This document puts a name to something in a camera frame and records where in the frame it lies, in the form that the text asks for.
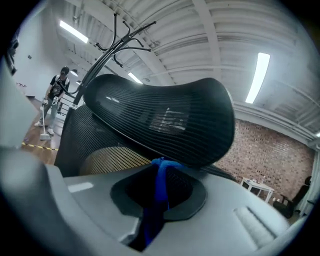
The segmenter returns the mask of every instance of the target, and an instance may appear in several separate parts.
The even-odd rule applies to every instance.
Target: black t-shirt
[[[64,89],[62,89],[60,84],[57,83],[59,79],[57,79],[57,81],[56,81],[56,77],[57,76],[55,75],[52,78],[51,83],[50,83],[50,85],[52,85],[52,88],[51,88],[51,90],[49,91],[49,94],[48,94],[48,98],[50,100],[53,100],[54,97],[59,97],[64,92]],[[70,81],[69,81],[68,78],[66,78],[64,81],[61,80],[61,84],[64,86],[64,88],[66,90],[68,90],[69,85],[70,85]]]

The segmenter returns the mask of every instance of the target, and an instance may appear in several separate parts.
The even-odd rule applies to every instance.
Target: black chair
[[[275,201],[273,203],[273,207],[276,208],[287,219],[291,218],[294,214],[295,207],[299,204],[299,202],[304,198],[304,196],[308,192],[310,187],[310,181],[311,176],[305,179],[304,185],[302,185],[299,192],[292,200],[290,200],[288,197],[282,194],[282,202]]]
[[[63,128],[54,165],[64,177],[79,176],[92,153],[111,147],[128,168],[132,151],[147,160],[165,157],[200,169],[223,157],[234,139],[230,96],[213,78],[150,86],[105,74],[89,83],[84,101],[68,113]]]

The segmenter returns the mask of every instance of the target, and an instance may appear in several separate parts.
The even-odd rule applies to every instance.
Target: mesh headrest
[[[213,78],[151,86],[104,74],[88,84],[84,101],[106,125],[128,137],[132,147],[143,145],[189,167],[218,161],[234,139],[230,96]]]

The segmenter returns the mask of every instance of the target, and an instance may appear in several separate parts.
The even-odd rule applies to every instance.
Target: blue strap
[[[162,229],[164,221],[164,207],[169,209],[166,176],[168,167],[183,167],[182,164],[164,160],[163,157],[152,160],[153,165],[158,165],[155,177],[154,204],[152,208],[143,209],[144,239],[147,247]]]

